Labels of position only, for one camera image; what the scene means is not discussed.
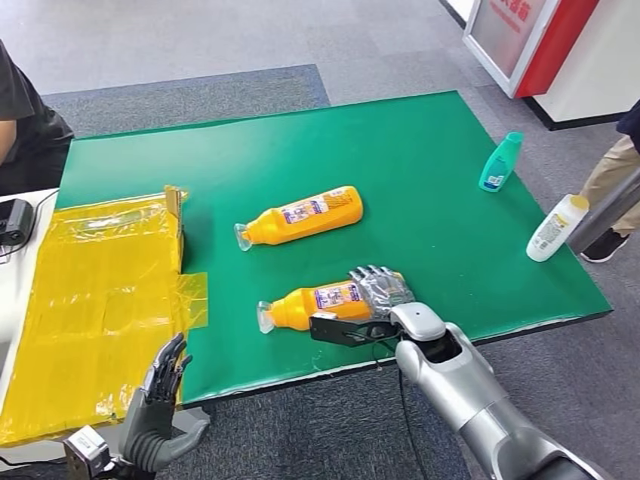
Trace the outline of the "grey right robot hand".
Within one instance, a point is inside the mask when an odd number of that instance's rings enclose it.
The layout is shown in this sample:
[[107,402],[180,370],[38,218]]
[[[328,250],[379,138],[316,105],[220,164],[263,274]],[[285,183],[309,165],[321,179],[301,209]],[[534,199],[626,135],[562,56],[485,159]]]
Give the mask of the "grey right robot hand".
[[372,320],[385,320],[393,307],[415,300],[402,275],[386,267],[358,266],[348,275],[368,306]]

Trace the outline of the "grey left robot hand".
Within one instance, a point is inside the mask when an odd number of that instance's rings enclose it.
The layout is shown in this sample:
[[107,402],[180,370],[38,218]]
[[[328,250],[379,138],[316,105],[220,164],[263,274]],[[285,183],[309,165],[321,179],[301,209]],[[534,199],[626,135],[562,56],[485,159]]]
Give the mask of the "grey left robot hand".
[[177,394],[190,355],[183,357],[182,332],[162,346],[129,404],[118,449],[122,457],[146,472],[158,472],[196,448],[210,426],[198,419],[189,431],[174,438]]

